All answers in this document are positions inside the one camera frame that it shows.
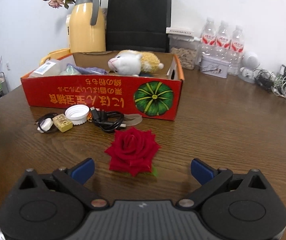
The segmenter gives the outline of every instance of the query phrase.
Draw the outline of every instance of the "yellow plush body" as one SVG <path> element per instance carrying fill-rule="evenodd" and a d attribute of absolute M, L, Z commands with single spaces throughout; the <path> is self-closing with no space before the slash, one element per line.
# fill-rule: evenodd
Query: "yellow plush body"
<path fill-rule="evenodd" d="M 158 57 L 152 52 L 142 52 L 136 50 L 122 50 L 120 53 L 132 53 L 141 55 L 141 71 L 145 73 L 155 73 L 157 70 L 162 69 L 164 65 L 160 62 Z"/>

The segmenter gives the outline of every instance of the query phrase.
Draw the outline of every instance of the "black paper bag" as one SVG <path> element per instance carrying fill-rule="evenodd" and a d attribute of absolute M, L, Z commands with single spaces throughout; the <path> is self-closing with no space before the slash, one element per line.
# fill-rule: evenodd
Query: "black paper bag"
<path fill-rule="evenodd" d="M 109 0 L 106 49 L 168 52 L 172 0 Z"/>

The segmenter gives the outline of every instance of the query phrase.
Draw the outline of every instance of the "nuts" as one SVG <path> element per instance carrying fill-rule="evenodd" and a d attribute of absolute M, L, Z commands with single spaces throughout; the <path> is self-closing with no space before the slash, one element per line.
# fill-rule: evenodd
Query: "nuts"
<path fill-rule="evenodd" d="M 196 58 L 195 49 L 172 47 L 171 53 L 174 53 L 179 57 L 182 68 L 191 69 L 191 70 L 194 69 L 194 63 L 195 63 L 195 58 Z"/>

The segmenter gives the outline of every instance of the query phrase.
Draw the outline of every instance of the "blue gripper pad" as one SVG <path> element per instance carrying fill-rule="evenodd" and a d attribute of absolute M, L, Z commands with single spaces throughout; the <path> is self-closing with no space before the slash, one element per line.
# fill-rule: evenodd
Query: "blue gripper pad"
<path fill-rule="evenodd" d="M 73 168 L 70 176 L 80 184 L 85 184 L 90 177 L 93 176 L 95 171 L 95 164 L 92 159 L 86 159 L 81 162 L 78 166 Z"/>
<path fill-rule="evenodd" d="M 217 171 L 199 159 L 194 159 L 191 162 L 192 176 L 201 184 L 204 185 L 217 175 Z"/>

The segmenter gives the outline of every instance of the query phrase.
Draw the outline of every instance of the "white fan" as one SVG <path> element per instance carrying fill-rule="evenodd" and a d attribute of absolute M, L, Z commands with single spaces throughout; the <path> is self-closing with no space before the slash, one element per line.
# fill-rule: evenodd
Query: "white fan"
<path fill-rule="evenodd" d="M 254 83 L 254 70 L 260 65 L 259 57 L 254 52 L 245 52 L 242 59 L 239 77 L 244 81 Z"/>

